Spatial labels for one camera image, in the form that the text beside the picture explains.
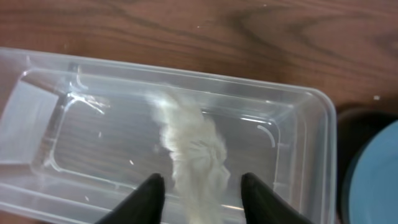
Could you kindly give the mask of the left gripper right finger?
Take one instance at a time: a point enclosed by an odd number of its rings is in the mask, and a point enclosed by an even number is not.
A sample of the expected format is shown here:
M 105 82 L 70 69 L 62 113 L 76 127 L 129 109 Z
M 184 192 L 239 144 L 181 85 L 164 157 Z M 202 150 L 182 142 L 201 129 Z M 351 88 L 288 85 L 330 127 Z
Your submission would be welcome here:
M 253 173 L 241 177 L 241 200 L 247 224 L 312 224 Z

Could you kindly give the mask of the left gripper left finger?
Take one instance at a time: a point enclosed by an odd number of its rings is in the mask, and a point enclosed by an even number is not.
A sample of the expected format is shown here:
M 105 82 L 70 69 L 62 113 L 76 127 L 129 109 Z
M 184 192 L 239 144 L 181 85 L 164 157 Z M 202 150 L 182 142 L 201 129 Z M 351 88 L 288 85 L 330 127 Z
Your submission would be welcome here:
M 164 178 L 154 173 L 96 224 L 160 224 L 164 202 Z

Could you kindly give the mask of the white tissue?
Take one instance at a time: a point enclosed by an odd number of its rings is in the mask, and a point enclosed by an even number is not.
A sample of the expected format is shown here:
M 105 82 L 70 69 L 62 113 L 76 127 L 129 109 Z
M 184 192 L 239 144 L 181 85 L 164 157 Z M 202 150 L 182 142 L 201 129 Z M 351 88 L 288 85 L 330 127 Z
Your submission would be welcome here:
M 187 221 L 222 223 L 220 200 L 230 173 L 224 165 L 224 139 L 214 121 L 195 100 L 174 91 L 151 93 L 148 100 L 160 126 L 161 145 L 170 153 L 172 178 Z

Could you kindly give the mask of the dark blue plate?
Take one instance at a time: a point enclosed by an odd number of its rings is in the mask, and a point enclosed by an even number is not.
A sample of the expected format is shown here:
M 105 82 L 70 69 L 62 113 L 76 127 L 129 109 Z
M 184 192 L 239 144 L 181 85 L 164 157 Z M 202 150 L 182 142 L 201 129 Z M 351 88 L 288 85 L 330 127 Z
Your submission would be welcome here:
M 343 223 L 397 224 L 397 122 L 360 147 L 341 199 Z

